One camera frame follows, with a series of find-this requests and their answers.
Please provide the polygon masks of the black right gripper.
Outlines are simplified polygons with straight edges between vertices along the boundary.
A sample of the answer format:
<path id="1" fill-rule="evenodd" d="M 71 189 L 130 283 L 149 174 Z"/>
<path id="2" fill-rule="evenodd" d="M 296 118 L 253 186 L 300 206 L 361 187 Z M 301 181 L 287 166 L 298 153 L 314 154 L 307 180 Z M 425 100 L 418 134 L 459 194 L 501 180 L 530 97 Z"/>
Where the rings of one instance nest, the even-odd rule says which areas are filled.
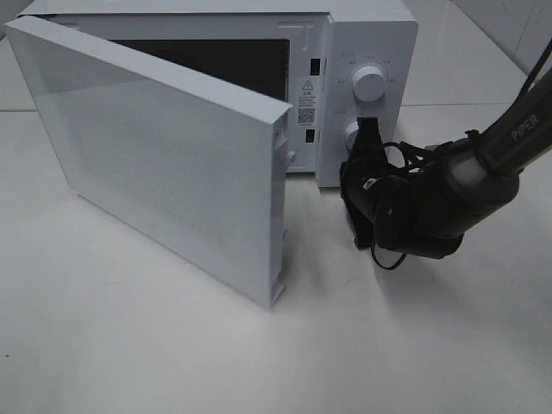
<path id="1" fill-rule="evenodd" d="M 389 162 L 386 149 L 395 147 L 409 165 L 405 147 L 383 144 L 379 119 L 359 116 L 354 150 L 340 171 L 341 195 L 359 249 L 373 244 L 407 249 L 410 241 L 409 183 Z"/>

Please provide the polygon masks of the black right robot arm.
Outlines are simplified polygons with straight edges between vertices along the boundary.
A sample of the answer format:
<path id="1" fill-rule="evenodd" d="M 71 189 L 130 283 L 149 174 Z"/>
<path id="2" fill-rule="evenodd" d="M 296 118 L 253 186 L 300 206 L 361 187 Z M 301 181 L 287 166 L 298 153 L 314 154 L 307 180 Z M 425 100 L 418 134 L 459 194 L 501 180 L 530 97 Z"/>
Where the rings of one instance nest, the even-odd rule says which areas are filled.
<path id="1" fill-rule="evenodd" d="M 355 246 L 440 260 L 510 203 L 521 172 L 551 149 L 550 58 L 545 47 L 504 114 L 457 141 L 383 142 L 377 118 L 358 118 L 339 175 Z"/>

